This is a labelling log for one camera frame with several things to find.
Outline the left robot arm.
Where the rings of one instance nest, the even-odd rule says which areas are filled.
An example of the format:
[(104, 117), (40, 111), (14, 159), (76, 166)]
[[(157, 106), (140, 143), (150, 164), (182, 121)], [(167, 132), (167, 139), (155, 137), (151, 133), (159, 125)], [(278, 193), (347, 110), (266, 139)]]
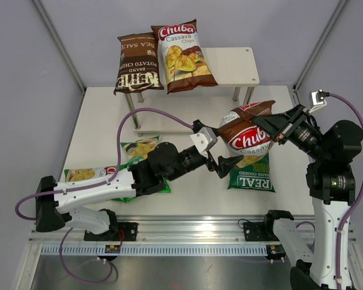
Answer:
[(147, 159), (112, 175), (83, 181), (57, 182), (52, 176), (40, 180), (36, 197), (36, 231), (49, 233), (63, 227), (85, 231), (85, 241), (135, 241), (137, 225), (119, 222), (109, 209), (91, 210), (88, 204), (114, 198), (151, 195), (165, 189), (166, 181), (206, 166), (224, 178), (242, 156), (213, 159), (210, 152), (200, 153), (195, 146), (181, 152), (169, 142), (160, 143)]

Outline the brown Kettle sea salt bag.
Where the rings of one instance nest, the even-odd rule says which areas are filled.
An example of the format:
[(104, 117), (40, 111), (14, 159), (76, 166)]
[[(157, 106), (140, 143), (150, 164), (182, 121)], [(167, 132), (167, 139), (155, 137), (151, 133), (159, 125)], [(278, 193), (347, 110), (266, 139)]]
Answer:
[(158, 43), (153, 33), (119, 36), (120, 62), (114, 94), (163, 90), (160, 81)]

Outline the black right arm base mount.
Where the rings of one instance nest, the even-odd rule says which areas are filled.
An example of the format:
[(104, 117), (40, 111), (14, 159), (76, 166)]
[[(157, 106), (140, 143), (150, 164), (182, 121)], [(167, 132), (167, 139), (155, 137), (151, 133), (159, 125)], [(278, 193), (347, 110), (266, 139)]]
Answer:
[(243, 222), (243, 233), (246, 242), (277, 242), (279, 239), (274, 235), (271, 228), (263, 222)]

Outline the brown Chuba bag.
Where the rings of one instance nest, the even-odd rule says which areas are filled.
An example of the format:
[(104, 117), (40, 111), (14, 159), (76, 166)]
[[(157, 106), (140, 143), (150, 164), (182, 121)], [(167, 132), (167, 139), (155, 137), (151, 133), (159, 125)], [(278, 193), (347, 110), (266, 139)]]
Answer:
[(151, 27), (165, 67), (167, 93), (213, 87), (215, 80), (200, 46), (197, 21)]
[(242, 105), (229, 111), (219, 124), (219, 134), (232, 155), (243, 159), (235, 167), (240, 169), (261, 160), (273, 146), (271, 136), (252, 122), (253, 117), (270, 115), (274, 100)]

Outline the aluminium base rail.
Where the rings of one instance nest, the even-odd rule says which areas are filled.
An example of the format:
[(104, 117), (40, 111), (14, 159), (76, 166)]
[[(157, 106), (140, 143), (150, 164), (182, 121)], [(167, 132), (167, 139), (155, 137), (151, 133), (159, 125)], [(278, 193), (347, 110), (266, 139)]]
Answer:
[[(118, 216), (121, 222), (138, 223), (135, 242), (141, 244), (245, 244), (241, 224), (243, 219), (261, 221), (262, 216)], [(58, 243), (68, 227), (49, 233), (38, 233), (31, 228), (28, 243)], [(301, 237), (307, 242), (314, 240), (311, 225), (298, 228)], [(73, 230), (65, 239), (68, 243), (85, 243), (84, 230)]]

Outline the green Chuba bag sideways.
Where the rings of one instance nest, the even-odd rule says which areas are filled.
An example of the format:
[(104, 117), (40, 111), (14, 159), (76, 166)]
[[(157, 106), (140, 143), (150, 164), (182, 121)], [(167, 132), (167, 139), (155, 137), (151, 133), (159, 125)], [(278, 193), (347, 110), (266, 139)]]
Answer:
[[(87, 169), (65, 169), (62, 180), (65, 182), (79, 182), (90, 180), (94, 182), (101, 182), (109, 180), (117, 170), (117, 166), (96, 167)], [(116, 179), (122, 178), (123, 180), (132, 181), (132, 174), (128, 171), (127, 165), (123, 164), (119, 167), (119, 172)]]

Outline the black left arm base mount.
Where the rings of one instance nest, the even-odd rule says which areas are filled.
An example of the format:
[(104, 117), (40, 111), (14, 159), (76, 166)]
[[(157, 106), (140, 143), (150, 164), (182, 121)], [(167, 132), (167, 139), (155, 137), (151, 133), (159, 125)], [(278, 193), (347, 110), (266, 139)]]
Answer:
[(106, 241), (111, 242), (135, 242), (137, 240), (138, 223), (118, 222), (112, 225)]

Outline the green Real chips bag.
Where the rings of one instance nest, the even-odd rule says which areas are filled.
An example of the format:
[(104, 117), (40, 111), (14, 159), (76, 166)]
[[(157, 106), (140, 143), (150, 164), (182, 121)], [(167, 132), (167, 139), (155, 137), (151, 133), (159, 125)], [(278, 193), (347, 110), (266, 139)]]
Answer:
[(244, 166), (235, 166), (229, 172), (228, 189), (259, 190), (275, 192), (270, 178), (269, 155), (265, 155), (259, 161)]

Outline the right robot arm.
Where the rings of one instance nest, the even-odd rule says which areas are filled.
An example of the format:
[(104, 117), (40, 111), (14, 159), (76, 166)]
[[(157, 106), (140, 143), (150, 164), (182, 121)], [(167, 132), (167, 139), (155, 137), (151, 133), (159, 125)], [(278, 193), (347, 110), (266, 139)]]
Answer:
[(260, 224), (268, 239), (278, 239), (290, 260), (292, 289), (352, 289), (348, 270), (348, 224), (359, 198), (351, 162), (362, 150), (363, 129), (337, 121), (321, 133), (308, 110), (298, 105), (252, 122), (274, 142), (287, 141), (313, 159), (306, 181), (315, 215), (315, 247), (310, 250), (289, 211), (269, 210)]

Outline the white two-tier shelf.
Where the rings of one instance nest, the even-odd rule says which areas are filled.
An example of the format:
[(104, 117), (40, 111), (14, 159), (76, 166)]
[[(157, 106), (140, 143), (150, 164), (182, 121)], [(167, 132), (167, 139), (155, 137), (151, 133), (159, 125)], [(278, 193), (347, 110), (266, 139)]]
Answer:
[(172, 94), (158, 90), (124, 94), (128, 110), (146, 106), (166, 111), (187, 123), (199, 119), (206, 125), (216, 127), (225, 113), (248, 104), (254, 89), (260, 84), (252, 49), (204, 48), (203, 54), (217, 86)]

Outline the green Chuba bag upright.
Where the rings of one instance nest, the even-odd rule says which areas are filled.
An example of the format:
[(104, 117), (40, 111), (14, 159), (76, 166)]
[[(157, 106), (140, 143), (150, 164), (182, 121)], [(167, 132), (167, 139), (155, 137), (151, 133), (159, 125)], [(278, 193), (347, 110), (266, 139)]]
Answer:
[(125, 169), (139, 161), (147, 159), (148, 154), (159, 144), (160, 136), (141, 139), (133, 142), (121, 142), (120, 146), (126, 154), (127, 163), (121, 164), (120, 169)]

